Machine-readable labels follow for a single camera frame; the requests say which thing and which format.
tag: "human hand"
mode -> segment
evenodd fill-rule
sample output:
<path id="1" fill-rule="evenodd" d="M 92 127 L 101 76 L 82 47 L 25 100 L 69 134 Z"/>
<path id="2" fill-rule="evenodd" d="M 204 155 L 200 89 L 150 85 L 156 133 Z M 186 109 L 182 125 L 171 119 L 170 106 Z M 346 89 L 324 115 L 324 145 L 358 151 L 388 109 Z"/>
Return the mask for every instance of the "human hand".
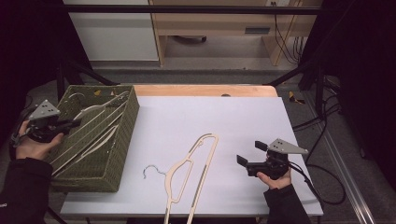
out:
<path id="1" fill-rule="evenodd" d="M 25 134 L 28 123 L 29 120 L 23 122 L 20 128 L 20 136 Z M 64 134 L 59 133 L 50 143 L 39 143 L 28 136 L 24 136 L 21 139 L 21 144 L 16 149 L 16 159 L 25 159 L 29 157 L 42 161 L 48 156 L 53 147 L 56 147 L 61 143 L 63 137 Z"/>
<path id="2" fill-rule="evenodd" d="M 271 179 L 268 175 L 265 175 L 262 172 L 258 172 L 257 173 L 257 177 L 264 184 L 268 185 L 268 187 L 270 187 L 270 189 L 283 189 L 286 186 L 291 184 L 291 171 L 290 171 L 290 168 L 283 176 L 281 176 L 277 180 Z"/>

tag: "green woven basket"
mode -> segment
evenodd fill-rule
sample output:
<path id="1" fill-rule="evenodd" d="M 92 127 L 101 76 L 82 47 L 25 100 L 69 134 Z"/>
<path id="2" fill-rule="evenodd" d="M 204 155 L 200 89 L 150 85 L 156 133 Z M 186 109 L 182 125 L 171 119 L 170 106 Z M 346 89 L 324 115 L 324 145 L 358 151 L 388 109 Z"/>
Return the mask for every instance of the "green woven basket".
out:
<path id="1" fill-rule="evenodd" d="M 119 189 L 139 110 L 134 87 L 70 86 L 58 105 L 60 119 L 73 119 L 93 105 L 106 106 L 86 113 L 47 158 L 54 169 L 51 185 L 56 191 Z"/>

